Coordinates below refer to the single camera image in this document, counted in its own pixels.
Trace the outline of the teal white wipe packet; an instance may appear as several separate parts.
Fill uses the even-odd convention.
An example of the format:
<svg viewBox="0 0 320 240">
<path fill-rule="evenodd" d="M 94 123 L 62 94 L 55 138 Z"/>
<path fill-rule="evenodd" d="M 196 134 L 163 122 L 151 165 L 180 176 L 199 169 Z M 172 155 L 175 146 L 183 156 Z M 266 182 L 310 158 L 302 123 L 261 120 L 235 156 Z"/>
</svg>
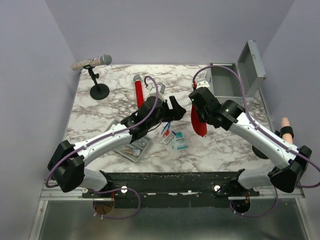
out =
<svg viewBox="0 0 320 240">
<path fill-rule="evenodd" d="M 183 150 L 189 147 L 188 141 L 182 132 L 176 132 L 171 141 L 171 147 L 174 150 Z"/>
</svg>

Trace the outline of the red first aid pouch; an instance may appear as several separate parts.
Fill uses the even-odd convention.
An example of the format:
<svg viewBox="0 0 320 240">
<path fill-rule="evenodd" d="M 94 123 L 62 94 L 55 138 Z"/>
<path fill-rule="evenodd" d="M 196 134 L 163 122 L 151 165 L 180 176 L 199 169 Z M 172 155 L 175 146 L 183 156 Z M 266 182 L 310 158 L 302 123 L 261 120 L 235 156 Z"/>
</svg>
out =
<svg viewBox="0 0 320 240">
<path fill-rule="evenodd" d="M 191 116 L 191 124 L 195 133 L 201 137 L 204 137 L 208 132 L 207 124 L 205 122 L 200 121 L 196 107 L 194 105 L 192 105 L 191 107 L 190 116 Z"/>
</svg>

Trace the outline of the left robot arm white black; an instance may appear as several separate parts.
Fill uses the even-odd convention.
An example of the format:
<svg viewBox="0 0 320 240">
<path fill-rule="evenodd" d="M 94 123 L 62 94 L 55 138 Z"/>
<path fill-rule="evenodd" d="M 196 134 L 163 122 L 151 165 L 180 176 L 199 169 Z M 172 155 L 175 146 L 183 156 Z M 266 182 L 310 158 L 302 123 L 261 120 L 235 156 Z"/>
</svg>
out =
<svg viewBox="0 0 320 240">
<path fill-rule="evenodd" d="M 107 197 L 111 191 L 108 178 L 102 171 L 93 171 L 87 166 L 107 152 L 143 138 L 157 124 L 181 120 L 186 110 L 174 96 L 169 97 L 169 102 L 172 108 L 167 100 L 149 96 L 137 111 L 108 131 L 74 144 L 62 141 L 47 165 L 49 177 L 64 193 L 84 187 L 101 198 Z"/>
</svg>

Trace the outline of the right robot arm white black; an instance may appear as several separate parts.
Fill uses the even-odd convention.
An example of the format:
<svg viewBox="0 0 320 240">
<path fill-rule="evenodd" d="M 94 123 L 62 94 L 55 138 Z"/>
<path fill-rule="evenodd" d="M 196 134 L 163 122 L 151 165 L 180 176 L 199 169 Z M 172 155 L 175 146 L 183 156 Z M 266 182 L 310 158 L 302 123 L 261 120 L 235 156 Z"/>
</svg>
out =
<svg viewBox="0 0 320 240">
<path fill-rule="evenodd" d="M 201 120 L 241 137 L 262 152 L 274 164 L 270 168 L 244 170 L 230 183 L 230 191 L 241 196 L 256 187 L 274 186 L 282 192 L 292 193 L 305 173 L 312 150 L 298 147 L 277 136 L 254 119 L 233 100 L 223 104 L 207 87 L 200 87 L 188 96 Z"/>
</svg>

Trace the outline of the cotton swabs bag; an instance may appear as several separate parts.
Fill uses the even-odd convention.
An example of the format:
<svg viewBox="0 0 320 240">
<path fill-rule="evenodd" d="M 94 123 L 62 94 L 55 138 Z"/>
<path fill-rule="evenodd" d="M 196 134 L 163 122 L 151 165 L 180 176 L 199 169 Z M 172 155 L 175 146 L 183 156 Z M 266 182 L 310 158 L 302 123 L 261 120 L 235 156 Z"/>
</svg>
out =
<svg viewBox="0 0 320 240">
<path fill-rule="evenodd" d="M 138 157 L 141 154 L 141 150 L 138 148 L 123 147 L 122 151 L 136 157 Z"/>
</svg>

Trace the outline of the small sachet packet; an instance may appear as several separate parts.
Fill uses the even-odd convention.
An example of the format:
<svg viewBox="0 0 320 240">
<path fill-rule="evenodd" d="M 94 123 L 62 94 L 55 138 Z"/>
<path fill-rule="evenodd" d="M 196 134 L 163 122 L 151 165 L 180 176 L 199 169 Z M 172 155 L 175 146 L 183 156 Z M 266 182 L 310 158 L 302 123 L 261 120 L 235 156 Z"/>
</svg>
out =
<svg viewBox="0 0 320 240">
<path fill-rule="evenodd" d="M 174 138 L 174 134 L 172 132 L 170 132 L 163 140 L 162 143 L 164 145 L 167 145 L 173 138 Z"/>
</svg>

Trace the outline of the grey plastic divided tray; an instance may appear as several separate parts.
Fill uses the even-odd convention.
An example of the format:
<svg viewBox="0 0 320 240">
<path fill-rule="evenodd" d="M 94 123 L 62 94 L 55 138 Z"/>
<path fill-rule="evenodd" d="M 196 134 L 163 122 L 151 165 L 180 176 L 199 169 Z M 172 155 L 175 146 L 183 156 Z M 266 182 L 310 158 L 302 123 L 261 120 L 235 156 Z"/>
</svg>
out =
<svg viewBox="0 0 320 240">
<path fill-rule="evenodd" d="M 132 143 L 118 146 L 114 148 L 113 151 L 122 157 L 137 163 L 145 156 L 151 144 L 152 140 L 148 136 L 144 136 Z"/>
</svg>

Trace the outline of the blue plastic tweezers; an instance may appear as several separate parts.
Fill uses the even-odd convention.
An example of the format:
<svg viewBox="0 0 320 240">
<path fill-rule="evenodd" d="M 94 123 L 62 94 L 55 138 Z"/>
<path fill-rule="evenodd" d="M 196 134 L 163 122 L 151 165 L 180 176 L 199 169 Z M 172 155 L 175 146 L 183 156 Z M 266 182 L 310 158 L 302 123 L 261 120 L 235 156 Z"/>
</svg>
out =
<svg viewBox="0 0 320 240">
<path fill-rule="evenodd" d="M 171 127 L 171 122 L 169 121 L 162 129 L 161 134 L 164 134 L 166 131 L 168 131 Z"/>
</svg>

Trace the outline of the red small scissors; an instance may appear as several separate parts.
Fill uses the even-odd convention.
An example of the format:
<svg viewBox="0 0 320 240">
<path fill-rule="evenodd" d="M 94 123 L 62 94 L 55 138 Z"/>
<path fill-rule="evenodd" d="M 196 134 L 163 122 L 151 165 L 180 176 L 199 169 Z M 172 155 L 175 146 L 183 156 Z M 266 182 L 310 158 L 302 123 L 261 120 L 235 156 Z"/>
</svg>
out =
<svg viewBox="0 0 320 240">
<path fill-rule="evenodd" d="M 169 130 L 166 130 L 164 133 L 163 133 L 163 137 L 166 138 L 168 135 L 170 134 L 170 131 Z"/>
</svg>

